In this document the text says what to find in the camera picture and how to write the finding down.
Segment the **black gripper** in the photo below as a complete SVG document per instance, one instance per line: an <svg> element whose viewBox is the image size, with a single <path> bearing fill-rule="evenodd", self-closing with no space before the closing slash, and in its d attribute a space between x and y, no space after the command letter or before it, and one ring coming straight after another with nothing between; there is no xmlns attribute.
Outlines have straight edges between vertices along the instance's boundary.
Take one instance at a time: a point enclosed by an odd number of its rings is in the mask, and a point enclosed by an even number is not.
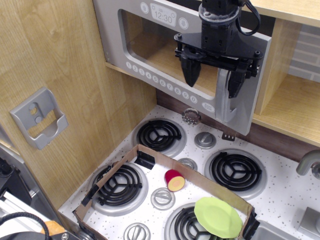
<svg viewBox="0 0 320 240"><path fill-rule="evenodd" d="M259 62L264 54L249 41L261 26L261 17L256 15L257 25L251 31L241 29L241 17L211 21L202 17L201 32L178 33L175 56L179 58L185 82L193 87L198 80L201 65L209 65L230 72L228 98L238 96L246 79L256 77Z"/></svg>

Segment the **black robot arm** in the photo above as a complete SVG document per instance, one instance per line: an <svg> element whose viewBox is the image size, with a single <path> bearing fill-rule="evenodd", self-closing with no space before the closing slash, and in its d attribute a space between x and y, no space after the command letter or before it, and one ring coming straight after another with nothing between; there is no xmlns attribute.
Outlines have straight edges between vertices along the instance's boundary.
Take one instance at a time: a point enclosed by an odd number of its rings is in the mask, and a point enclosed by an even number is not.
<svg viewBox="0 0 320 240"><path fill-rule="evenodd" d="M230 72L227 83L229 98L235 98L244 81L256 77L264 54L249 44L260 26L244 32L241 13L246 6L261 20L249 0L204 0L199 5L200 33L178 33L175 55L181 62L185 82L193 87L198 80L201 65L213 66Z"/></svg>

